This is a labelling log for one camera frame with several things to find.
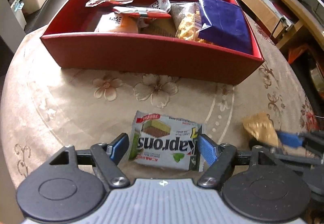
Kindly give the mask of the beige floral tablecloth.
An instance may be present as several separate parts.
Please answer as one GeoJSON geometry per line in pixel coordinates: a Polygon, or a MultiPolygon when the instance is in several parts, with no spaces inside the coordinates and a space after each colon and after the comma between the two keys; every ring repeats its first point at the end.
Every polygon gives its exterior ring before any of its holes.
{"type": "Polygon", "coordinates": [[[293,69],[258,25],[250,25],[263,64],[237,86],[181,77],[62,69],[40,37],[28,34],[5,77],[1,138],[14,185],[65,145],[88,149],[130,133],[137,111],[184,118],[204,125],[218,143],[248,148],[242,121],[265,113],[278,130],[318,128],[312,106],[293,69]]]}

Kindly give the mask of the gold wrapped snack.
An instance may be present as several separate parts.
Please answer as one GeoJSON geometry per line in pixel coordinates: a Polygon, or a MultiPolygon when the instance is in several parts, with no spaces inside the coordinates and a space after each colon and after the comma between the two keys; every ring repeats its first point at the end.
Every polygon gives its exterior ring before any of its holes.
{"type": "Polygon", "coordinates": [[[257,141],[270,145],[272,147],[280,147],[281,141],[278,138],[272,121],[265,113],[258,113],[245,117],[243,120],[244,129],[257,141]]]}

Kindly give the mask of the grey cabinet panel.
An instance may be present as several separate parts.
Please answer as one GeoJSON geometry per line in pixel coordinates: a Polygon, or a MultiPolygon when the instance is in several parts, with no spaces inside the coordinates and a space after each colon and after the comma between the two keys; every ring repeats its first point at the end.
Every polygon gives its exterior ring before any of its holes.
{"type": "Polygon", "coordinates": [[[14,54],[26,35],[8,0],[0,0],[0,34],[5,44],[14,54]]]}

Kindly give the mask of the dark blue snack packet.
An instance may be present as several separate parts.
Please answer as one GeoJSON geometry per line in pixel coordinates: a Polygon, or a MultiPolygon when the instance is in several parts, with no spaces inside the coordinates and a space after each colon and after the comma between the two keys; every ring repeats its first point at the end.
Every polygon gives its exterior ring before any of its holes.
{"type": "Polygon", "coordinates": [[[223,0],[198,0],[201,28],[198,38],[252,54],[252,41],[241,7],[223,0]]]}

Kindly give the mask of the steamed cake snack packet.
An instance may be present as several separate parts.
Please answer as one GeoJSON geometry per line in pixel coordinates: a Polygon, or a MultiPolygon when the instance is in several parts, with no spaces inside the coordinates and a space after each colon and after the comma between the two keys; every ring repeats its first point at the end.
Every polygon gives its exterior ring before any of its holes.
{"type": "Polygon", "coordinates": [[[94,32],[138,33],[137,20],[114,12],[104,14],[100,17],[94,32]]]}

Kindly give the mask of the clear bag yellow snacks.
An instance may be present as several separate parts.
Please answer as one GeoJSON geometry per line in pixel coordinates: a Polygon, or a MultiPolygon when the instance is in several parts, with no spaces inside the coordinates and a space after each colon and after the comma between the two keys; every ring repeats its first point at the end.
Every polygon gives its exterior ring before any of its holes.
{"type": "Polygon", "coordinates": [[[197,2],[171,3],[171,16],[176,27],[176,38],[213,44],[198,37],[201,30],[201,17],[197,2]]]}

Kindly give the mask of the silver red spicy strip packet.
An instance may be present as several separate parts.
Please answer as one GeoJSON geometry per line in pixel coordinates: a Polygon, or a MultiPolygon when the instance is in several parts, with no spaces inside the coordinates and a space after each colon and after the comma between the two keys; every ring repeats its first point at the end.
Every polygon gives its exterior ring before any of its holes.
{"type": "Polygon", "coordinates": [[[113,12],[134,18],[168,19],[171,15],[164,10],[141,6],[114,6],[113,12]]]}

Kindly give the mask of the green Kaprons wafer packet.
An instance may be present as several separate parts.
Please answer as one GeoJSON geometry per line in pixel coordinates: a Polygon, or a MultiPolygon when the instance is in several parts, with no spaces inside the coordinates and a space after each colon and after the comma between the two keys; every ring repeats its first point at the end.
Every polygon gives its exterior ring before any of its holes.
{"type": "Polygon", "coordinates": [[[181,171],[203,171],[198,136],[204,125],[157,113],[136,112],[129,161],[181,171]]]}

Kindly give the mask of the grey foil snack pouch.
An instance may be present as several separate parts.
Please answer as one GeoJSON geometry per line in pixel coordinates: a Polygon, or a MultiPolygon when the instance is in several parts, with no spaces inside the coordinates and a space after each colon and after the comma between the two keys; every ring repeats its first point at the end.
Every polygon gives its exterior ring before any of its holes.
{"type": "Polygon", "coordinates": [[[150,5],[151,8],[161,9],[167,13],[171,10],[170,0],[156,0],[153,4],[150,5]]]}

